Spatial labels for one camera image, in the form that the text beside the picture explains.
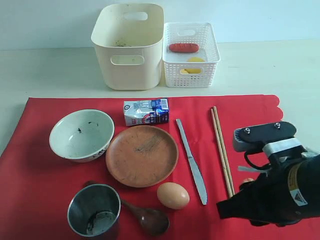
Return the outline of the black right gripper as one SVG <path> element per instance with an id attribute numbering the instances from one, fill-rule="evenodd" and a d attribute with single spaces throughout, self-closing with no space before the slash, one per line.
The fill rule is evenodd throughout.
<path id="1" fill-rule="evenodd" d="M 277 174 L 244 182 L 231 198 L 216 203 L 220 219 L 250 220 L 255 227 L 284 227 L 320 216 L 320 155 L 304 152 Z"/>

